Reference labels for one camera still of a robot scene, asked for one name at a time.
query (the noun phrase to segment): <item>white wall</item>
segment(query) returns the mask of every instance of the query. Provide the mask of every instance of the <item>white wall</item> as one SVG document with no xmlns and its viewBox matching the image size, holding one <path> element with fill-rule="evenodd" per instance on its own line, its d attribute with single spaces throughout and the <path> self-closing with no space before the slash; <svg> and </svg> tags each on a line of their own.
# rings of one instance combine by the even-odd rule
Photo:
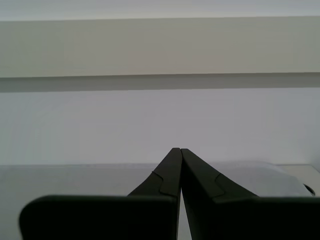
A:
<svg viewBox="0 0 320 240">
<path fill-rule="evenodd" d="M 320 74 L 0 80 L 0 164 L 209 161 L 316 164 Z"/>
<path fill-rule="evenodd" d="M 319 14 L 318 0 L 0 0 L 0 21 Z"/>
</svg>

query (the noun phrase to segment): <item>black plastic part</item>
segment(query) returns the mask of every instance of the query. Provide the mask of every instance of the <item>black plastic part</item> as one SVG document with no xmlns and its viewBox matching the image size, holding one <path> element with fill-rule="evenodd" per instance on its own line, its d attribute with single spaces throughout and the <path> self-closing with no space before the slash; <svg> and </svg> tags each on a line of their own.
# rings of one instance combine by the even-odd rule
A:
<svg viewBox="0 0 320 240">
<path fill-rule="evenodd" d="M 316 197 L 258 197 L 182 149 L 181 186 L 193 240 L 312 237 Z"/>
<path fill-rule="evenodd" d="M 309 186 L 306 185 L 306 184 L 303 184 L 303 185 L 304 185 L 305 188 L 311 193 L 312 196 L 315 196 L 315 195 L 316 195 L 315 191 L 314 191 L 311 187 L 309 187 Z"/>
<path fill-rule="evenodd" d="M 176 240 L 182 154 L 173 148 L 132 193 L 116 196 L 45 196 L 24 207 L 24 240 Z"/>
</svg>

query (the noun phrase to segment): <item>white shelf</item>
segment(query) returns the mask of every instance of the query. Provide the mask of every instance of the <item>white shelf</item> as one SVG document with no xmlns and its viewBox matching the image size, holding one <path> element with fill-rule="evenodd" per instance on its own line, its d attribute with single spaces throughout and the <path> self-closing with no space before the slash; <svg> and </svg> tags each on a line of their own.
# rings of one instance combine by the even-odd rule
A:
<svg viewBox="0 0 320 240">
<path fill-rule="evenodd" d="M 0 21 L 0 78 L 320 72 L 320 16 Z"/>
</svg>

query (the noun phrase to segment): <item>white surface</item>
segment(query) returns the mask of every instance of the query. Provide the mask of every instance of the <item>white surface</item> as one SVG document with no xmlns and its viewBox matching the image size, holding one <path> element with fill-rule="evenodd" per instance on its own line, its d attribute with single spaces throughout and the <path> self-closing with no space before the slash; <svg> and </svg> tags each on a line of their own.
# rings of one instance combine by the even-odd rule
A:
<svg viewBox="0 0 320 240">
<path fill-rule="evenodd" d="M 238 164 L 240 172 L 250 172 L 242 176 L 230 164 L 218 165 L 217 169 L 223 171 L 228 178 L 237 181 L 250 191 L 262 193 L 263 196 L 310 195 L 301 183 L 281 173 L 281 170 L 274 165 Z M 0 167 L 0 239 L 21 239 L 18 231 L 19 213 L 35 198 L 52 194 L 125 196 L 142 183 L 155 166 L 156 164 L 2 166 Z M 178 239 L 191 240 L 182 198 Z"/>
<path fill-rule="evenodd" d="M 157 163 L 174 147 L 210 161 L 319 164 L 320 88 L 231 89 L 288 81 L 319 75 L 0 81 L 0 164 Z"/>
<path fill-rule="evenodd" d="M 308 185 L 320 197 L 320 173 L 310 165 L 282 165 L 288 174 L 297 177 L 302 183 Z"/>
<path fill-rule="evenodd" d="M 0 78 L 320 72 L 320 16 L 0 22 Z"/>
<path fill-rule="evenodd" d="M 314 16 L 318 0 L 1 0 L 0 21 L 152 17 Z"/>
<path fill-rule="evenodd" d="M 274 164 L 259 161 L 231 161 L 214 162 L 210 165 L 259 197 L 312 196 L 300 178 L 289 175 Z"/>
</svg>

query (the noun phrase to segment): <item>black object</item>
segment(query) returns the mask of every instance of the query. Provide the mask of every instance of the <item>black object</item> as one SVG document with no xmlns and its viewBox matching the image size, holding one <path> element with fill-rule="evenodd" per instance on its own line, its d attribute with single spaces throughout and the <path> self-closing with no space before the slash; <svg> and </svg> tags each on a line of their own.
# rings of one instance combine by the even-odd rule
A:
<svg viewBox="0 0 320 240">
<path fill-rule="evenodd" d="M 24 240 L 177 239 L 182 154 L 173 148 L 129 196 L 45 196 L 19 218 Z"/>
<path fill-rule="evenodd" d="M 193 240 L 314 236 L 316 197 L 258 197 L 182 149 L 182 194 Z"/>
<path fill-rule="evenodd" d="M 312 196 L 315 196 L 315 195 L 316 195 L 315 191 L 314 191 L 311 187 L 309 187 L 309 186 L 306 185 L 306 184 L 303 184 L 303 185 L 304 185 L 305 188 L 311 193 Z"/>
<path fill-rule="evenodd" d="M 20 214 L 21 233 L 24 240 L 174 240 L 181 187 L 193 240 L 307 238 L 318 227 L 319 198 L 258 197 L 190 150 L 173 148 L 127 197 L 36 199 Z"/>
</svg>

